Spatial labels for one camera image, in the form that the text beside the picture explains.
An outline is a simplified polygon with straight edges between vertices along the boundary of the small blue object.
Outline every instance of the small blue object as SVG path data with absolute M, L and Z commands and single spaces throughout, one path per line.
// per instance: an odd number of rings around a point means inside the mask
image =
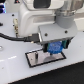
M 47 52 L 51 54 L 61 53 L 63 50 L 62 42 L 53 42 L 48 44 Z

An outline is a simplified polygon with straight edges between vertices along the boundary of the black base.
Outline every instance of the black base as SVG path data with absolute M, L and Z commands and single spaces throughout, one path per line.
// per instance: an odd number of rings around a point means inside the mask
M 28 56 L 27 56 L 27 54 L 29 54 L 29 53 L 32 53 L 32 52 L 25 53 L 25 55 L 26 55 L 26 58 L 27 58 L 27 61 L 28 61 L 28 65 L 29 65 L 30 68 L 33 68 L 33 67 L 36 67 L 36 66 L 41 66 L 41 65 L 48 64 L 48 63 L 51 63 L 51 62 L 56 62 L 56 61 L 60 61 L 60 60 L 66 59 L 66 56 L 64 55 L 64 53 L 61 52 L 63 58 L 55 59 L 55 60 L 52 60 L 52 61 L 48 61 L 48 62 L 44 62 L 44 63 L 41 63 L 41 64 L 37 64 L 37 65 L 33 65 L 33 66 L 32 66 L 32 65 L 30 64 L 29 58 L 28 58 Z

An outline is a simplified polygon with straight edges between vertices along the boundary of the screw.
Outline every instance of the screw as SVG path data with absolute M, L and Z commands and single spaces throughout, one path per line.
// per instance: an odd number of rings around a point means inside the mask
M 68 31 L 65 31 L 65 33 L 67 34 L 67 33 L 68 33 Z
M 12 14 L 12 16 L 14 16 L 14 14 Z
M 47 34 L 47 33 L 45 33 L 45 36 L 48 36 L 48 34 Z
M 0 46 L 0 51 L 2 51 L 3 50 L 3 47 L 2 46 Z
M 0 23 L 0 26 L 3 26 L 3 23 Z

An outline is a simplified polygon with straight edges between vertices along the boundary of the black cable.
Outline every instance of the black cable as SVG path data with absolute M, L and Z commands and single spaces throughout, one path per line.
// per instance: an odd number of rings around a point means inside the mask
M 31 36 L 24 37 L 24 38 L 10 37 L 10 36 L 0 33 L 0 37 L 7 39 L 7 40 L 11 40 L 11 41 L 24 41 L 24 42 L 33 42 L 33 43 L 40 42 L 38 33 L 32 34 Z
M 8 40 L 11 40 L 11 41 L 26 41 L 28 40 L 27 37 L 25 38 L 15 38 L 15 37 L 9 37 L 7 35 L 4 35 L 2 33 L 0 33 L 0 37 L 4 38 L 4 39 L 8 39 Z

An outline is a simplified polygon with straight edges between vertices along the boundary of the metal plate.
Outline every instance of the metal plate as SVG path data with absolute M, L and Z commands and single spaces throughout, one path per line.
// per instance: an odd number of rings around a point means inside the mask
M 63 53 L 50 55 L 48 52 L 44 53 L 43 50 L 26 53 L 26 57 L 30 67 L 66 59 Z

